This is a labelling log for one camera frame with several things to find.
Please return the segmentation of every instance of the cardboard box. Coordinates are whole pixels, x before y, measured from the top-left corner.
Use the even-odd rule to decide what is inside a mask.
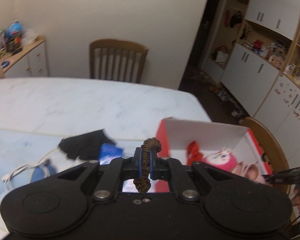
[[[160,140],[162,151],[158,157],[172,157],[187,163],[186,148],[197,141],[204,156],[231,148],[238,162],[246,165],[256,163],[262,174],[271,174],[268,163],[261,159],[263,150],[259,146],[251,129],[238,125],[214,122],[198,122],[166,118],[161,120],[156,138]],[[160,180],[155,184],[156,192],[167,192],[167,182]]]

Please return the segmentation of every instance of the beige wall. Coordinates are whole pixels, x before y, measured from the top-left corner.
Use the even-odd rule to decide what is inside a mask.
[[[18,19],[47,38],[50,73],[89,77],[88,45],[119,38],[149,47],[142,82],[177,89],[206,0],[16,0]]]

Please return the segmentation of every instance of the circular cover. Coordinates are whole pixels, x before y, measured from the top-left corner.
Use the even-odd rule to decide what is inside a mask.
[[[245,235],[278,230],[292,210],[290,199],[279,190],[234,179],[218,182],[205,198],[204,208],[221,227]]]
[[[1,202],[0,212],[9,230],[29,236],[56,234],[77,223],[87,211],[87,200],[72,181],[55,180],[17,188]]]

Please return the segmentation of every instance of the chair backrest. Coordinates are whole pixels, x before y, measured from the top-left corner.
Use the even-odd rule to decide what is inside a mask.
[[[285,171],[289,169],[287,159],[280,145],[266,127],[251,117],[246,117],[241,125],[252,130],[258,143],[264,151],[262,159],[269,163],[273,172]],[[290,185],[274,185],[274,187],[281,189],[288,195],[290,194]]]
[[[90,43],[90,78],[96,78],[97,62],[98,79],[140,83],[147,54],[145,46],[133,41],[93,41]]]

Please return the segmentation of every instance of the dark doorway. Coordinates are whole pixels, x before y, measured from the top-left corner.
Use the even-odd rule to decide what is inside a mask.
[[[207,0],[206,8],[202,16],[197,37],[192,47],[186,70],[188,70],[188,68],[196,70],[199,68],[199,62],[201,59],[202,51],[208,39],[218,4],[219,0]]]

